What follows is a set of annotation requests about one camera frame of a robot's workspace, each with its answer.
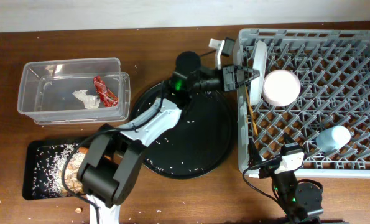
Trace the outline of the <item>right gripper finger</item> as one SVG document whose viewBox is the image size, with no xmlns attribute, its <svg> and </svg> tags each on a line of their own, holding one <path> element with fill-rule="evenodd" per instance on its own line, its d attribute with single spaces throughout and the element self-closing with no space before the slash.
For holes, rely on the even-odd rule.
<svg viewBox="0 0 370 224">
<path fill-rule="evenodd" d="M 284 152 L 285 153 L 297 153 L 297 152 L 305 152 L 304 148 L 297 143 L 294 139 L 290 137 L 287 133 L 284 133 Z"/>
<path fill-rule="evenodd" d="M 254 139 L 249 139 L 249 165 L 256 165 L 258 163 L 262 162 L 262 158 L 259 155 L 259 151 L 257 150 L 257 147 L 254 143 Z"/>
</svg>

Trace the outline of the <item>grey plate with food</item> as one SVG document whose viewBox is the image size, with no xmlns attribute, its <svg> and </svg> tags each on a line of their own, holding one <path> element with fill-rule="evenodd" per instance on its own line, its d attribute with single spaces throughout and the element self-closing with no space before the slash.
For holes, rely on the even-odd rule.
<svg viewBox="0 0 370 224">
<path fill-rule="evenodd" d="M 249 87 L 251 106 L 258 104 L 262 96 L 264 76 L 266 72 L 267 45 L 262 41 L 258 41 L 254 51 L 255 54 L 252 69 L 259 72 L 259 75 L 253 79 Z"/>
</svg>

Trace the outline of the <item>light blue cup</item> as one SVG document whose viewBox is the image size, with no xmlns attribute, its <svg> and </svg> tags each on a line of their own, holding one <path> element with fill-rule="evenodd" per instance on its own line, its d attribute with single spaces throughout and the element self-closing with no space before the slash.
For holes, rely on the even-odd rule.
<svg viewBox="0 0 370 224">
<path fill-rule="evenodd" d="M 339 150 L 351 139 L 350 131 L 344 126 L 334 126 L 322 131 L 316 138 L 317 147 L 323 152 Z"/>
</svg>

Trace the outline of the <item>white pink bowl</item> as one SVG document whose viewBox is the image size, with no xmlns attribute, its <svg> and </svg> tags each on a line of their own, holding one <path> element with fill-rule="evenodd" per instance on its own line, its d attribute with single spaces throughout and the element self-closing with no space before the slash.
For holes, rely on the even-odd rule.
<svg viewBox="0 0 370 224">
<path fill-rule="evenodd" d="M 288 70 L 274 70 L 264 79 L 262 97 L 270 105 L 287 106 L 299 96 L 299 78 Z"/>
</svg>

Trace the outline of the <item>wooden chopstick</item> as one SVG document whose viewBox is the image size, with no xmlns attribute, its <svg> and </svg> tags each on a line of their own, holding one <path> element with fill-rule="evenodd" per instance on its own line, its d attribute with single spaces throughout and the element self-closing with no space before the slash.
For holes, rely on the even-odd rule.
<svg viewBox="0 0 370 224">
<path fill-rule="evenodd" d="M 251 118 L 253 135 L 256 137 L 256 136 L 258 136 L 257 125 L 256 125 L 256 121 L 255 121 L 255 118 L 254 118 L 254 114 L 253 114 L 253 110 L 252 110 L 251 101 L 250 101 L 250 98 L 249 98 L 249 93 L 248 93 L 248 90 L 247 90 L 247 86 L 244 86 L 244 88 L 245 88 L 245 92 L 246 92 L 247 107 L 249 109 L 249 114 L 250 114 L 250 118 Z"/>
</svg>

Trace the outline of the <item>red snack wrapper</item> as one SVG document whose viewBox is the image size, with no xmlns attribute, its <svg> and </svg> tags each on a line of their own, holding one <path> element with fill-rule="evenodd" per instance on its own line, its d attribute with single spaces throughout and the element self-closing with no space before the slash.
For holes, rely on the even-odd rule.
<svg viewBox="0 0 370 224">
<path fill-rule="evenodd" d="M 93 78 L 93 84 L 105 107 L 114 107 L 118 104 L 118 97 L 106 86 L 99 75 Z"/>
</svg>

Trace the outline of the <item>white tissue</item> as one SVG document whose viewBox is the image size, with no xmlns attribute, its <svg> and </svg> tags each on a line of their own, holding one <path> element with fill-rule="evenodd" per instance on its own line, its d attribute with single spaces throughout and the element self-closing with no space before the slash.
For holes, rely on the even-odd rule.
<svg viewBox="0 0 370 224">
<path fill-rule="evenodd" d="M 88 95 L 88 90 L 76 90 L 72 95 L 83 102 L 86 109 L 97 109 L 101 100 L 96 95 Z"/>
</svg>

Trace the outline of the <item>orange carrot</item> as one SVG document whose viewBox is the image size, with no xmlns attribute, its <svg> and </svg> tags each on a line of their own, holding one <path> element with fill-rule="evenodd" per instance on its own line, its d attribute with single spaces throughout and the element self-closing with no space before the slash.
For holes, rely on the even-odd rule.
<svg viewBox="0 0 370 224">
<path fill-rule="evenodd" d="M 86 154 L 88 152 L 88 148 L 86 147 L 79 147 L 78 148 L 78 151 L 82 154 Z"/>
</svg>

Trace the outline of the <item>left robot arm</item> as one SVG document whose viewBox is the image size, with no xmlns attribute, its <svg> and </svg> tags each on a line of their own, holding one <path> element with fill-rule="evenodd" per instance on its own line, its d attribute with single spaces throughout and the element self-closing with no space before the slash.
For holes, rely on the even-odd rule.
<svg viewBox="0 0 370 224">
<path fill-rule="evenodd" d="M 90 147 L 77 179 L 85 200 L 95 211 L 90 222 L 118 222 L 120 206 L 134 188 L 146 149 L 178 124 L 182 112 L 190 108 L 193 94 L 237 90 L 261 75 L 260 69 L 222 66 L 219 62 L 209 69 L 202 66 L 201 57 L 195 52 L 182 52 L 172 76 L 161 83 L 159 97 L 145 112 L 126 124 L 103 128 L 85 139 Z"/>
</svg>

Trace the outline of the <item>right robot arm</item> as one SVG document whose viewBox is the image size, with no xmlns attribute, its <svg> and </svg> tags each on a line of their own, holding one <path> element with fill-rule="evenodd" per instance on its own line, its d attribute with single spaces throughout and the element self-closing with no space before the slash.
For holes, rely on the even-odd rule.
<svg viewBox="0 0 370 224">
<path fill-rule="evenodd" d="M 272 199 L 285 213 L 286 223 L 320 223 L 323 213 L 321 183 L 300 179 L 295 176 L 295 171 L 303 165 L 305 150 L 288 134 L 284 134 L 285 144 L 281 147 L 280 154 L 264 160 L 259 155 L 253 140 L 249 141 L 249 167 L 243 171 L 258 171 L 260 179 L 270 178 L 273 196 L 261 191 L 246 182 L 255 191 Z"/>
</svg>

